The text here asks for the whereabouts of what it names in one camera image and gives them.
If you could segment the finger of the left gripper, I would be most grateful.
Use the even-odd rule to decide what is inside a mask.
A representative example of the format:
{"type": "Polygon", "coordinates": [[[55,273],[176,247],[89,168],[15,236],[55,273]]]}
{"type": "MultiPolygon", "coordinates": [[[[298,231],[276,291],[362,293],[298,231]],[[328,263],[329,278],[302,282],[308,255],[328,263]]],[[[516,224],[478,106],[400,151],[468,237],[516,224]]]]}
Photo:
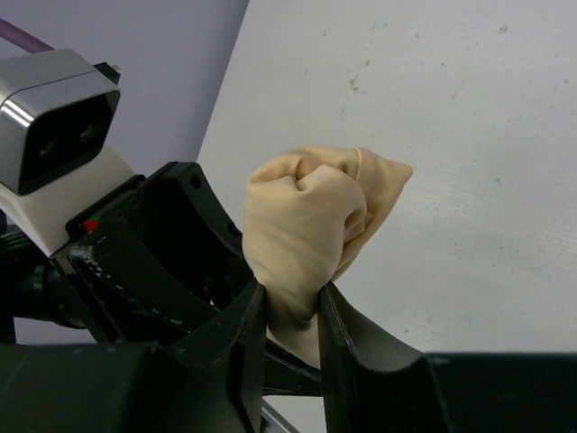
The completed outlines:
{"type": "Polygon", "coordinates": [[[195,162],[134,178],[141,242],[154,261],[135,300],[146,316],[214,316],[252,279],[242,233],[195,162]]]}

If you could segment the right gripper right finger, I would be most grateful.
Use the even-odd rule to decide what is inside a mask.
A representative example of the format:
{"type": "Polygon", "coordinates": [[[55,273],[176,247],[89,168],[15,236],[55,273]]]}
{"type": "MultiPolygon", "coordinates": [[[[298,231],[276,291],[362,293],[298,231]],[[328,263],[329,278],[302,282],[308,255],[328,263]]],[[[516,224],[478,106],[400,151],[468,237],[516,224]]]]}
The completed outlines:
{"type": "Polygon", "coordinates": [[[318,307],[328,431],[449,431],[423,353],[364,316],[332,283],[321,289],[318,307]]]}

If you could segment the beige underwear with navy trim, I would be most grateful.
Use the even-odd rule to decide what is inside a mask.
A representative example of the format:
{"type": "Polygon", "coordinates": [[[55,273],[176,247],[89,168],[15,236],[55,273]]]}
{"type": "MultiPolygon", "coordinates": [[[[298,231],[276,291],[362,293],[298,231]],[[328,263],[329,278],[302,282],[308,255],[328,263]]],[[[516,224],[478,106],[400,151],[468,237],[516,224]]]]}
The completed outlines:
{"type": "Polygon", "coordinates": [[[246,183],[243,255],[268,299],[270,338],[320,365],[318,293],[379,230],[413,174],[364,148],[281,154],[246,183]]]}

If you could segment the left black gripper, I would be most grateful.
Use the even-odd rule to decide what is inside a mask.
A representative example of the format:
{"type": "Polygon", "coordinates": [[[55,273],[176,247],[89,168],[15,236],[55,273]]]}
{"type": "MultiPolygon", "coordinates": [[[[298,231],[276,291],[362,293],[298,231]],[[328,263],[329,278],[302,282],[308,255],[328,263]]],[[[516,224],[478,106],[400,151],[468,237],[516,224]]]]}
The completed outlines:
{"type": "Polygon", "coordinates": [[[318,397],[320,373],[266,337],[266,293],[240,233],[139,231],[133,175],[80,210],[60,211],[46,252],[21,228],[1,237],[1,315],[86,329],[98,343],[155,342],[239,394],[318,397]]]}

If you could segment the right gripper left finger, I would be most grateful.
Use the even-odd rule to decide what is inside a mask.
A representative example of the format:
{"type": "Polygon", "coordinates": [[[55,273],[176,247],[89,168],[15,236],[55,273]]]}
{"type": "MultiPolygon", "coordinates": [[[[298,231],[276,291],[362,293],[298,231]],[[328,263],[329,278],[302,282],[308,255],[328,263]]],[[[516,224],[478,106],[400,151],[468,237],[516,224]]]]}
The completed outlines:
{"type": "Polygon", "coordinates": [[[265,357],[264,290],[249,284],[159,358],[159,432],[257,432],[265,357]]]}

